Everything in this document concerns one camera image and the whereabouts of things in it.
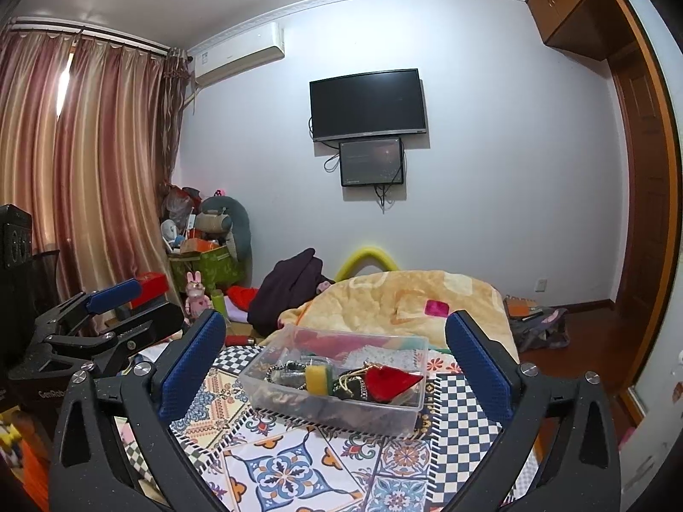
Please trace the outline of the pink striped curtain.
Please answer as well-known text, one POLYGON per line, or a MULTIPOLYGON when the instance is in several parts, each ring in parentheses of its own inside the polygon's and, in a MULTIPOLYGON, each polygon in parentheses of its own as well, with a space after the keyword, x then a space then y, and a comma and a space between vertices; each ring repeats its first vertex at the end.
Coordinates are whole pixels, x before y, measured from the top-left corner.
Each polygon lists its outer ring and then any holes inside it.
POLYGON ((61 296, 170 272, 163 198, 178 148, 178 61, 65 32, 1 36, 1 200, 60 253, 61 296))

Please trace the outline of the pink bunny plush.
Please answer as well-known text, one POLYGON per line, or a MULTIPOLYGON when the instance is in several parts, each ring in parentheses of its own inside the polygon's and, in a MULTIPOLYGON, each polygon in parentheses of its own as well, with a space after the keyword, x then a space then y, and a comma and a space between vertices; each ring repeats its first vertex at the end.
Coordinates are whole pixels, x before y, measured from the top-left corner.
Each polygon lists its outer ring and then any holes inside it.
POLYGON ((187 286, 185 287, 184 311, 187 321, 193 323, 205 310, 213 308, 210 297, 206 295, 201 273, 187 272, 187 286))

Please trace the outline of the red velvet pouch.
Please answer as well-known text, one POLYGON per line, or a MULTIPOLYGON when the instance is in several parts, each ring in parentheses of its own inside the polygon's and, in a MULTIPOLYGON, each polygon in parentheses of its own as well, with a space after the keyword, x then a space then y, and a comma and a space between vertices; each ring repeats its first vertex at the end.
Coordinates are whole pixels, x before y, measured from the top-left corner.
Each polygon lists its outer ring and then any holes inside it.
POLYGON ((422 375, 388 367, 373 365, 365 373, 368 396, 375 402, 390 403, 423 380, 422 375))

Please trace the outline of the dark purple garment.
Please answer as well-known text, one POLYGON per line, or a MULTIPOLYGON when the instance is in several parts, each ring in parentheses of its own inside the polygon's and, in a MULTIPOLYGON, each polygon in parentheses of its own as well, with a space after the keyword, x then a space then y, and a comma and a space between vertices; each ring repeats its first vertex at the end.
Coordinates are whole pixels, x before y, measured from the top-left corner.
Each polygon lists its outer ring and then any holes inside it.
POLYGON ((275 332, 283 311, 299 308, 335 283, 322 273, 323 261, 314 248, 278 261, 257 289, 248 308, 248 323, 262 337, 275 332))

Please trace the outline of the brown wooden door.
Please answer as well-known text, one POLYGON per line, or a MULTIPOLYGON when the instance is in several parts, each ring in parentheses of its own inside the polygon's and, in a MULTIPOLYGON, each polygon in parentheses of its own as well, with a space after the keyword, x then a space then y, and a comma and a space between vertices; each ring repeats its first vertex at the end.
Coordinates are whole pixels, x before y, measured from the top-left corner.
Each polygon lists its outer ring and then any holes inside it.
POLYGON ((629 229, 618 306, 642 329, 624 385, 633 385, 659 334, 681 237, 681 158, 660 62, 629 0, 616 0, 634 42, 609 58, 629 161, 629 229))

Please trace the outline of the small black wall monitor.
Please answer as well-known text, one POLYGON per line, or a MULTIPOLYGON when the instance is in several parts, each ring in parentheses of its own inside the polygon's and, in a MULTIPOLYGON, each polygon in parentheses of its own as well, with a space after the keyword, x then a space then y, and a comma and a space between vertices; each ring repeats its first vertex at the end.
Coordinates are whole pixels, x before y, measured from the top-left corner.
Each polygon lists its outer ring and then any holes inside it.
POLYGON ((339 171, 343 187, 403 184, 403 142, 399 137, 340 142, 339 171))

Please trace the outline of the black pouch with silver trim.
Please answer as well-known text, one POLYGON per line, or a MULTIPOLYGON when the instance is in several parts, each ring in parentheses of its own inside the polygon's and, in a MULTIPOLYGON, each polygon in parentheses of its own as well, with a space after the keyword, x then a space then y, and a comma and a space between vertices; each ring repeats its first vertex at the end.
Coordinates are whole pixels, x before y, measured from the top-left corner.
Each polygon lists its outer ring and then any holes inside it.
POLYGON ((342 373, 332 385, 331 395, 340 400, 371 401, 366 383, 368 367, 342 373))

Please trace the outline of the white air conditioner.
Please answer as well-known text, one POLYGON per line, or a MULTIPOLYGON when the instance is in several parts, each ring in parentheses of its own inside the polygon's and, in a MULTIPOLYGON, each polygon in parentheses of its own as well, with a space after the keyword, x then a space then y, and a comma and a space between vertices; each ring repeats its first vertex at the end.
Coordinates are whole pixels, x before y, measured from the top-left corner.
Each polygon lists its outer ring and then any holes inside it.
POLYGON ((285 58, 285 36, 277 22, 229 37, 214 37, 191 51, 193 79, 208 87, 285 58))

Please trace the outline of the grey purple bag on floor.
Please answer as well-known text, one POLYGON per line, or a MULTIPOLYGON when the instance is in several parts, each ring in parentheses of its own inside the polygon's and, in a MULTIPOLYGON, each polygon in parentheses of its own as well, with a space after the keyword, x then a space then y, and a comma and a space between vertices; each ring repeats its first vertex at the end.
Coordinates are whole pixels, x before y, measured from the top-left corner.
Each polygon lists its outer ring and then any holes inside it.
POLYGON ((566 308, 540 308, 529 317, 509 320, 517 351, 523 354, 530 350, 569 347, 566 312, 566 308))

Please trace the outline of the black speaker box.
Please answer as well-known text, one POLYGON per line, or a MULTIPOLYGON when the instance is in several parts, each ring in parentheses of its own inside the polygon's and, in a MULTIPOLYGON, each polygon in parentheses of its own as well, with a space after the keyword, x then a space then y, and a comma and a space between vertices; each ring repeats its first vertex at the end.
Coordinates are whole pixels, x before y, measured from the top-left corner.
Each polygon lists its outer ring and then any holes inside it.
POLYGON ((1 206, 1 341, 26 347, 36 319, 59 303, 59 251, 32 252, 32 216, 1 206))

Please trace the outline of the clear plastic storage bin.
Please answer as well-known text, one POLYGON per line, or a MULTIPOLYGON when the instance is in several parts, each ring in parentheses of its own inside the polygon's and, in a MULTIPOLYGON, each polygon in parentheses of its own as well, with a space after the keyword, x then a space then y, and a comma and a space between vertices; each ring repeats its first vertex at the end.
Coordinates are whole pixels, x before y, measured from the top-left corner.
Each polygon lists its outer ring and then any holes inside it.
POLYGON ((408 437, 426 399, 422 336, 289 325, 239 374, 252 407, 347 431, 408 437))

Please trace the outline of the green cardboard box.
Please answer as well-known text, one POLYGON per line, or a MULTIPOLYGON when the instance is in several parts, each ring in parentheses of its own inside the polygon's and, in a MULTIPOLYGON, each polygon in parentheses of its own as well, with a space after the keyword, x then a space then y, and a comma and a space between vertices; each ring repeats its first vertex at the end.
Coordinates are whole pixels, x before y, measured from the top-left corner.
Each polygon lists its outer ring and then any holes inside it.
POLYGON ((176 290, 181 294, 187 288, 187 273, 199 272, 207 291, 227 289, 245 277, 244 264, 226 246, 200 253, 173 254, 169 256, 169 266, 176 290))

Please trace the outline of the yellow sponge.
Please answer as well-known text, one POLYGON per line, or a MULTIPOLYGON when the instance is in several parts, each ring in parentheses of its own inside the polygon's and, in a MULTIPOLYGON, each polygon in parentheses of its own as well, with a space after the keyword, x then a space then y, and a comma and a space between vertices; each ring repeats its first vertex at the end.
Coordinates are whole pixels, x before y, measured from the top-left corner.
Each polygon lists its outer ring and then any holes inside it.
POLYGON ((307 365, 304 369, 306 391, 311 395, 327 396, 332 392, 332 368, 327 364, 307 365))

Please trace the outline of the wooden upper cabinet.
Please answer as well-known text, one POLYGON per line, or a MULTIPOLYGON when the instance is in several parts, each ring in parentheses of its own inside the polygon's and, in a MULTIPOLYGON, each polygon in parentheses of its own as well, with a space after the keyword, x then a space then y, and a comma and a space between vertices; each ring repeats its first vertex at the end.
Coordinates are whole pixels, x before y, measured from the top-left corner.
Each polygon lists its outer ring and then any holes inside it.
POLYGON ((636 40, 617 0, 527 0, 545 45, 602 61, 636 40))

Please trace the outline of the yellow curved foam pillow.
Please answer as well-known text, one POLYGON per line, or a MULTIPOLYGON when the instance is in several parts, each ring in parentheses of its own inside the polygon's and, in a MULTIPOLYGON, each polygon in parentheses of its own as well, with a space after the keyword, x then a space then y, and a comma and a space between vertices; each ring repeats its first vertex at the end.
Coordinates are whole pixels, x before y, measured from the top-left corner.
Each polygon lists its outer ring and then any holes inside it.
POLYGON ((353 252, 341 265, 338 273, 335 276, 336 282, 342 282, 351 279, 358 274, 361 269, 368 265, 380 269, 383 272, 395 272, 400 269, 396 261, 382 248, 377 246, 364 246, 359 250, 353 252))

